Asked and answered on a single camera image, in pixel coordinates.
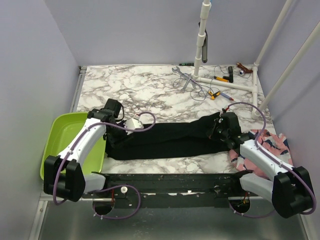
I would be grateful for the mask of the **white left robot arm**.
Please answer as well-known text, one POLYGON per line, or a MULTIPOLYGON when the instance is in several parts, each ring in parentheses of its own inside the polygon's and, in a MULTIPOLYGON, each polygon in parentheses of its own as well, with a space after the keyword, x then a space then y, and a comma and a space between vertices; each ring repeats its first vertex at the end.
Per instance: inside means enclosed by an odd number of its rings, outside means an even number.
POLYGON ((84 193, 95 192, 101 198, 110 194, 111 185, 106 178, 97 170, 84 173, 82 166, 100 138, 114 147, 128 136, 123 130, 123 119, 118 119, 123 110, 119 101, 108 99, 103 108, 88 112, 82 129, 71 143, 57 156, 45 159, 44 193, 72 202, 78 201, 84 193))

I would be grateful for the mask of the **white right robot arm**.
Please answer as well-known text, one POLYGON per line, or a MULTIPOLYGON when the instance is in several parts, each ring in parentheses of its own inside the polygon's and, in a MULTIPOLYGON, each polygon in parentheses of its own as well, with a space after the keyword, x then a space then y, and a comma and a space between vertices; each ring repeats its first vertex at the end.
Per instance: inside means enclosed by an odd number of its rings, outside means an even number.
POLYGON ((247 158, 266 175, 248 171, 230 183, 230 191, 241 196, 254 193, 272 203, 283 218, 296 214, 311 214, 317 201, 309 172, 302 166, 294 167, 282 161, 258 142, 258 134, 242 132, 238 117, 233 112, 219 114, 207 132, 210 139, 221 140, 230 150, 247 158))

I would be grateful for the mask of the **black garment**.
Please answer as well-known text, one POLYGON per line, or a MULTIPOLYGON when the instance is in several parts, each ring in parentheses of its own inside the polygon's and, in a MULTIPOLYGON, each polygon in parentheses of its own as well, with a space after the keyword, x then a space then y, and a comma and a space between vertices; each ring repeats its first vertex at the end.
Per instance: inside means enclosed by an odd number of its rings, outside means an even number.
POLYGON ((118 161, 186 158, 228 151, 227 145, 212 134, 207 135, 220 114, 202 116, 192 122, 156 123, 150 130, 134 132, 124 144, 112 147, 106 143, 105 153, 118 161))

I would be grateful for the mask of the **pink patterned garment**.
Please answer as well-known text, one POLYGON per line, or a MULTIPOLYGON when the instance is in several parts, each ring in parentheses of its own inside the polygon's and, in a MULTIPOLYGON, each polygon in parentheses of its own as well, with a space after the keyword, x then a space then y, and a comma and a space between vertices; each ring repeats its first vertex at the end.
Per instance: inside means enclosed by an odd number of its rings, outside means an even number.
MULTIPOLYGON (((258 142, 281 161, 293 165, 288 141, 284 134, 272 134, 265 129, 258 138, 258 142)), ((229 158, 230 162, 238 171, 252 170, 257 176, 269 179, 268 176, 251 160, 237 154, 234 150, 229 151, 229 158)))

